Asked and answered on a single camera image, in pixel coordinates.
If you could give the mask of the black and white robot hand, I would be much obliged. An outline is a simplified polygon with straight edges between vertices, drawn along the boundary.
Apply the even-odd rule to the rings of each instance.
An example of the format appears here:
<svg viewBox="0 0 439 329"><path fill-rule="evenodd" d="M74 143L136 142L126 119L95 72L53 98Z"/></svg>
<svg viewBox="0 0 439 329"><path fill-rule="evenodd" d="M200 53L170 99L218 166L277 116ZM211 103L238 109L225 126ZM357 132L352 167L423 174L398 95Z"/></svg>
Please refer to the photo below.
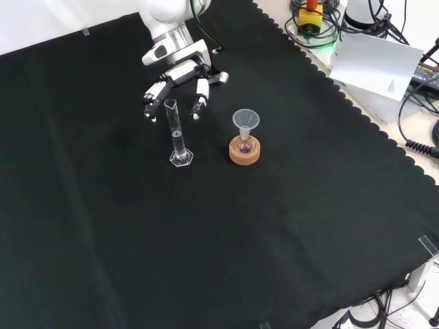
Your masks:
<svg viewBox="0 0 439 329"><path fill-rule="evenodd" d="M204 40L169 54L165 59L171 67L158 76L156 82L143 96L145 118L155 122L158 109L164 104L171 89L196 79L197 88L195 101L191 107L191 118L197 121L209 103L210 89L225 84L229 74L216 70L212 65Z"/></svg>

